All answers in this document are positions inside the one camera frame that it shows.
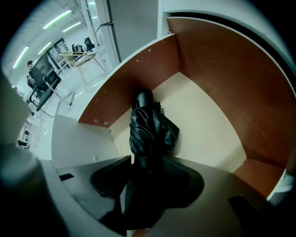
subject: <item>ceiling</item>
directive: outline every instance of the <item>ceiling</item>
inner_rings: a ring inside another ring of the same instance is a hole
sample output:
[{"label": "ceiling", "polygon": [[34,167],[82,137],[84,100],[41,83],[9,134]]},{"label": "ceiling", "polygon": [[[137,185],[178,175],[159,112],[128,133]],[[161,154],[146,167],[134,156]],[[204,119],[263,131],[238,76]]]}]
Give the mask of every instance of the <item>ceiling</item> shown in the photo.
[{"label": "ceiling", "polygon": [[[71,14],[58,20],[46,30],[43,29],[47,23],[69,9],[72,10]],[[15,33],[3,54],[1,66],[9,81],[17,82],[21,72],[28,70],[27,61],[39,58],[38,52],[48,42],[54,43],[62,38],[64,35],[62,31],[77,22],[81,22],[81,25],[86,24],[80,0],[46,0],[41,3]],[[15,61],[26,46],[29,49],[13,69]]]}]

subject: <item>brown wooden panel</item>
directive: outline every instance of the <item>brown wooden panel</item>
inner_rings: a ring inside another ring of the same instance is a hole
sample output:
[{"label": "brown wooden panel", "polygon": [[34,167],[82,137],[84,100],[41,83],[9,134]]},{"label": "brown wooden panel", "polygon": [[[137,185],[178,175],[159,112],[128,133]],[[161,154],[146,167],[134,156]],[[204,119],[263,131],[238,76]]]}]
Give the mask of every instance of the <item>brown wooden panel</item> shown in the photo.
[{"label": "brown wooden panel", "polygon": [[243,165],[234,171],[234,174],[267,198],[278,183],[283,171],[284,168],[281,167],[246,159]]},{"label": "brown wooden panel", "polygon": [[246,155],[286,167],[296,134],[296,100],[272,59],[242,35],[197,19],[168,19],[180,72],[222,109]]},{"label": "brown wooden panel", "polygon": [[131,108],[137,90],[153,90],[177,72],[176,37],[171,35],[136,54],[114,72],[89,102],[79,122],[110,127]]}]

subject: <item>chair backrest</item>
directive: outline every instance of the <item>chair backrest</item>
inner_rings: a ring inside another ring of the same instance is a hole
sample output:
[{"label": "chair backrest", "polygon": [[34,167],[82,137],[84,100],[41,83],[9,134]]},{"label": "chair backrest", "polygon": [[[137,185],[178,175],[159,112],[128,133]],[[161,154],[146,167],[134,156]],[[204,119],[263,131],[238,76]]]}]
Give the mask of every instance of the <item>chair backrest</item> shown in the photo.
[{"label": "chair backrest", "polygon": [[[31,71],[32,77],[36,83],[37,88],[44,88],[45,82],[43,81],[43,78],[52,68],[53,67],[48,60],[47,54],[43,54],[35,63]],[[54,81],[54,79],[56,78],[50,77],[49,83],[51,84]]]},{"label": "chair backrest", "polygon": [[92,43],[91,39],[89,37],[87,37],[84,41],[85,45],[86,45],[86,50],[91,50],[94,48],[94,44]]}]

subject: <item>black office chair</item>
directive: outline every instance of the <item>black office chair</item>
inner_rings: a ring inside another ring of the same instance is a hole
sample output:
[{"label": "black office chair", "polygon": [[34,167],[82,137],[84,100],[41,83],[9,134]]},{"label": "black office chair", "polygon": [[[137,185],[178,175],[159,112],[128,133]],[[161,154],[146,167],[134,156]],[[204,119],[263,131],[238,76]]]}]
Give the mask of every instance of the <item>black office chair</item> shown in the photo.
[{"label": "black office chair", "polygon": [[[33,90],[33,93],[31,94],[29,100],[31,103],[33,103],[36,106],[36,111],[41,110],[48,116],[54,117],[56,115],[57,109],[61,101],[63,101],[67,105],[72,105],[72,99],[74,95],[73,91],[63,98],[55,91],[55,88],[62,80],[54,71],[54,68],[52,67],[52,65],[48,60],[47,54],[44,54],[43,56],[41,56],[41,58],[34,65],[31,73],[35,81],[36,88]],[[37,105],[35,104],[35,101],[32,100],[32,96],[38,89],[44,91],[44,93]],[[60,102],[56,108],[55,114],[50,115],[42,109],[42,106],[47,102],[47,100],[52,96],[53,93],[55,93],[60,98]],[[67,103],[64,99],[69,95],[71,95],[71,99],[70,99],[70,102]]]},{"label": "black office chair", "polygon": [[86,51],[91,51],[92,49],[95,47],[94,44],[92,43],[91,39],[89,37],[87,37],[84,41],[85,45],[86,45]]}]

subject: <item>ceiling light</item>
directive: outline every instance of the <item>ceiling light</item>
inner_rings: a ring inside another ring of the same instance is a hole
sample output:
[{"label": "ceiling light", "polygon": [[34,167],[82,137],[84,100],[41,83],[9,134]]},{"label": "ceiling light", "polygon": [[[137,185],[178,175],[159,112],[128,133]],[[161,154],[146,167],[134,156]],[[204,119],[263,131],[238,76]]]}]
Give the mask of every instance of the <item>ceiling light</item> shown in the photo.
[{"label": "ceiling light", "polygon": [[42,54],[43,51],[44,51],[48,46],[50,46],[50,44],[51,44],[51,42],[49,42],[47,45],[45,45],[45,46],[43,47],[43,49],[40,50],[40,52],[38,53],[38,55]]},{"label": "ceiling light", "polygon": [[65,33],[65,32],[67,32],[67,31],[71,30],[72,28],[74,28],[74,27],[76,27],[76,26],[78,26],[78,25],[80,25],[80,24],[81,24],[81,22],[78,22],[78,23],[76,23],[76,24],[70,26],[69,28],[63,30],[63,33]]},{"label": "ceiling light", "polygon": [[67,16],[68,14],[70,14],[72,12],[72,10],[67,10],[66,12],[64,12],[63,14],[57,16],[56,18],[54,18],[52,21],[50,21],[49,23],[47,23],[45,25],[45,27],[43,27],[43,29],[47,29],[48,27],[50,27],[52,24],[54,24],[56,21],[58,21],[59,19],[63,18],[64,16]]},{"label": "ceiling light", "polygon": [[19,57],[17,58],[17,60],[14,63],[14,66],[12,67],[13,69],[16,68],[16,66],[18,65],[20,59],[22,58],[22,56],[24,56],[25,52],[28,50],[29,47],[25,47],[24,50],[20,53]]}]

